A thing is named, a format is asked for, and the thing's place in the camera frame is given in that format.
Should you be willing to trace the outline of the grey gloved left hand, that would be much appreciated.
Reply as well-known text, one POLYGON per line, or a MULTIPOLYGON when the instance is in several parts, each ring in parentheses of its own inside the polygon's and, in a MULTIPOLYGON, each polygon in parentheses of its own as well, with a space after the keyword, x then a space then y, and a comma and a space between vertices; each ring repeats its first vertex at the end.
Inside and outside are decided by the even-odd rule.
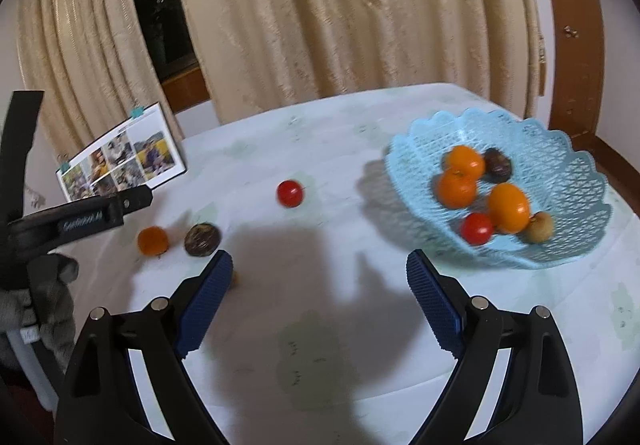
POLYGON ((65 371, 73 353, 76 325, 68 285, 78 277, 72 257, 50 253, 44 257, 47 273, 25 290, 1 290, 1 365, 17 369, 18 361, 8 333, 37 326, 41 342, 65 371))

